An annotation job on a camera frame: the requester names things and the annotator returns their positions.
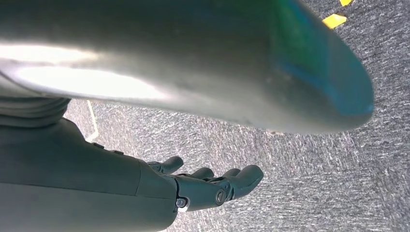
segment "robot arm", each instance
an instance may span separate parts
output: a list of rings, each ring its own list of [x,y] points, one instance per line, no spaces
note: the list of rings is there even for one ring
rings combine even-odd
[[[218,207],[249,194],[257,166],[214,177],[208,168],[172,175],[178,157],[145,163],[86,142],[61,119],[42,128],[0,127],[3,232],[160,231],[178,211]]]

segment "gray carpet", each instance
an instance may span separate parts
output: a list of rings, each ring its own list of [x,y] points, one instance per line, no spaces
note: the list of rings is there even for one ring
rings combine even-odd
[[[179,155],[192,172],[260,165],[265,179],[249,196],[218,209],[180,213],[169,232],[410,231],[410,2],[306,0],[321,17],[342,12],[336,28],[367,67],[376,111],[340,134],[271,135],[186,114],[91,102],[96,142],[146,161]],[[67,117],[94,132],[86,101]]]

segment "metal screw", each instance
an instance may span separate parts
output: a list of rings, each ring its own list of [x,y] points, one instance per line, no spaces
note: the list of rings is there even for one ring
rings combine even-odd
[[[223,189],[218,190],[216,196],[215,196],[215,201],[217,205],[221,205],[225,202],[226,194]]]
[[[177,206],[177,207],[183,208],[183,207],[185,207],[186,205],[187,205],[187,200],[182,199],[182,198],[178,198],[178,199],[176,200],[176,206]]]

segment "yellow tape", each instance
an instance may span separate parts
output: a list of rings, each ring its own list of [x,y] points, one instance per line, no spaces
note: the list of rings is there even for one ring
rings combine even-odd
[[[353,0],[340,0],[340,3],[342,6],[347,6],[349,5]]]
[[[326,26],[328,26],[330,29],[333,29],[347,21],[347,18],[341,15],[337,14],[332,14],[329,17],[325,18],[322,20]]]

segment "white floor line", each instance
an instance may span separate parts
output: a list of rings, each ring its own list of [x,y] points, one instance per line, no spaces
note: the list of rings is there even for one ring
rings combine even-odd
[[[88,109],[90,110],[92,125],[94,127],[94,132],[89,137],[86,138],[86,141],[89,142],[89,143],[92,143],[94,141],[94,139],[96,139],[100,135],[100,133],[98,132],[97,121],[95,119],[94,111],[92,110],[91,102],[89,100],[87,100],[87,104],[88,104]]]

